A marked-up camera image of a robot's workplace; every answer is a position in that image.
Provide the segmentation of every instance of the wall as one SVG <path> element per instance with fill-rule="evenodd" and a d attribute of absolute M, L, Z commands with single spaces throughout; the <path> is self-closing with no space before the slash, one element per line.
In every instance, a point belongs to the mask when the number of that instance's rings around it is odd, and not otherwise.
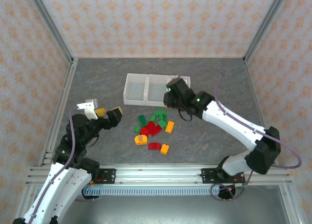
<path fill-rule="evenodd" d="M 68 67 L 31 0 L 0 0 L 0 217 L 13 221 Z"/>
<path fill-rule="evenodd" d="M 301 154 L 303 165 L 292 170 L 301 208 L 312 219 L 312 0 L 285 0 L 271 28 L 248 64 L 266 126 Z M 283 148 L 282 164 L 297 159 Z"/>
<path fill-rule="evenodd" d="M 43 0 L 73 56 L 243 57 L 273 0 Z"/>

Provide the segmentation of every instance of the green lego brick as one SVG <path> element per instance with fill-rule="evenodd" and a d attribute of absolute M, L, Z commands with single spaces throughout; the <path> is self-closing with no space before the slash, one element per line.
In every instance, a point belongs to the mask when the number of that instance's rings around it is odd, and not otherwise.
<path fill-rule="evenodd" d="M 166 114 L 166 110 L 155 110 L 154 115 Z"/>
<path fill-rule="evenodd" d="M 163 119 L 161 119 L 161 120 L 159 120 L 158 121 L 158 124 L 161 126 L 161 128 L 163 128 L 163 129 L 166 129 L 166 127 L 167 127 L 167 124 L 166 124 L 166 122 L 163 120 Z"/>
<path fill-rule="evenodd" d="M 136 126 L 135 132 L 139 134 L 139 133 L 140 133 L 140 130 L 141 130 L 141 127 L 140 127 L 140 126 Z"/>
<path fill-rule="evenodd" d="M 139 119 L 139 121 L 140 121 L 142 126 L 146 126 L 147 125 L 147 122 L 146 122 L 146 119 L 145 119 L 144 115 L 140 115 L 138 117 L 138 119 Z"/>
<path fill-rule="evenodd" d="M 150 121 L 152 121 L 152 122 L 154 122 L 155 121 L 155 119 L 156 119 L 156 116 L 155 115 L 152 115 L 151 117 L 150 117 Z"/>

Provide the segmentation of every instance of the plastic bin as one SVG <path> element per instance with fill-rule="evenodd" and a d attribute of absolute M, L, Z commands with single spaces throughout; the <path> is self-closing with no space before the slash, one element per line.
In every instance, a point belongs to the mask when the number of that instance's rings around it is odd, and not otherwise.
<path fill-rule="evenodd" d="M 145 106 L 145 90 L 147 90 L 147 74 L 128 73 L 123 91 L 123 103 L 125 105 Z"/>
<path fill-rule="evenodd" d="M 127 74 L 123 91 L 125 105 L 164 107 L 163 98 L 167 92 L 166 84 L 177 75 Z M 191 87 L 189 76 L 181 76 Z"/>

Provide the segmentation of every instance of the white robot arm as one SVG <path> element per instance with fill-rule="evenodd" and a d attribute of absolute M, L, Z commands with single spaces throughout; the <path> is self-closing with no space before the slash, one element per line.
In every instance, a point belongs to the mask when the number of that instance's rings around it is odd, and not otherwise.
<path fill-rule="evenodd" d="M 226 181 L 227 178 L 247 170 L 254 170 L 260 174 L 267 173 L 280 153 L 280 144 L 258 132 L 279 139 L 277 129 L 270 127 L 267 130 L 247 121 L 223 105 L 218 106 L 215 98 L 206 92 L 195 94 L 181 78 L 170 81 L 167 88 L 168 92 L 164 96 L 164 104 L 167 107 L 177 108 L 179 112 L 186 111 L 190 116 L 195 115 L 217 125 L 247 148 L 247 151 L 236 156 L 228 156 L 221 161 L 217 168 L 220 180 Z"/>
<path fill-rule="evenodd" d="M 121 121 L 122 111 L 119 107 L 112 109 L 106 113 L 108 118 L 103 118 L 95 114 L 91 102 L 78 104 L 78 109 L 84 109 L 85 115 L 71 117 L 72 123 L 66 126 L 67 134 L 55 150 L 53 164 L 39 195 L 23 218 L 15 219 L 13 224 L 61 223 L 82 189 L 91 180 L 98 179 L 99 163 L 84 158 L 86 145 L 98 137 L 102 129 L 116 127 Z"/>

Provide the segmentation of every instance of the lego brick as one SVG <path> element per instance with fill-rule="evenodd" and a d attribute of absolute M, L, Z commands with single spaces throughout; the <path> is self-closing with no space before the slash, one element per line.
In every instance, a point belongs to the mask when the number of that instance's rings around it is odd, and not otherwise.
<path fill-rule="evenodd" d="M 167 127 L 167 124 L 163 119 L 158 121 L 158 125 L 160 125 L 161 128 L 163 128 L 163 129 L 166 129 L 166 127 Z"/>
<path fill-rule="evenodd" d="M 146 128 L 141 128 L 141 130 L 140 130 L 140 134 L 141 134 L 141 135 L 146 135 L 146 136 L 148 136 L 149 133 L 150 133 L 150 131 L 147 130 Z"/>
<path fill-rule="evenodd" d="M 150 117 L 150 121 L 152 121 L 152 122 L 154 122 L 155 121 L 155 119 L 156 119 L 156 116 L 155 115 L 152 115 L 151 117 Z"/>
<path fill-rule="evenodd" d="M 160 153 L 167 155 L 168 149 L 169 149 L 169 145 L 163 144 L 161 147 Z"/>
<path fill-rule="evenodd" d="M 136 133 L 139 134 L 139 133 L 140 133 L 140 130 L 141 130 L 141 127 L 140 127 L 140 126 L 136 126 L 136 127 L 135 127 L 135 132 L 136 132 Z"/>
<path fill-rule="evenodd" d="M 106 109 L 105 108 L 101 108 L 101 109 L 97 109 L 97 110 L 94 110 L 94 112 L 99 116 L 104 116 L 105 115 L 105 112 L 106 112 Z"/>
<path fill-rule="evenodd" d="M 153 129 L 154 127 L 155 127 L 155 123 L 153 123 L 152 121 L 149 122 L 149 123 L 145 126 L 145 128 L 146 128 L 148 131 L 150 131 L 150 130 Z"/>
<path fill-rule="evenodd" d="M 160 150 L 161 144 L 160 143 L 149 143 L 148 150 Z"/>
<path fill-rule="evenodd" d="M 140 116 L 138 117 L 138 119 L 139 119 L 139 121 L 140 121 L 140 123 L 141 123 L 141 125 L 142 125 L 143 127 L 147 125 L 147 122 L 146 122 L 146 119 L 145 119 L 144 115 L 140 115 Z"/>
<path fill-rule="evenodd" d="M 154 115 L 161 115 L 161 114 L 166 114 L 166 110 L 155 110 Z"/>
<path fill-rule="evenodd" d="M 146 135 L 137 135 L 135 137 L 135 143 L 137 145 L 145 145 L 148 142 L 148 138 Z"/>
<path fill-rule="evenodd" d="M 166 132 L 171 133 L 172 129 L 174 128 L 174 124 L 175 124 L 174 122 L 169 121 L 166 127 Z"/>
<path fill-rule="evenodd" d="M 157 126 L 155 126 L 153 129 L 150 130 L 150 134 L 151 134 L 152 136 L 155 136 L 155 135 L 157 135 L 158 133 L 160 133 L 161 130 L 162 130 L 161 126 L 160 126 L 160 125 L 157 125 Z"/>

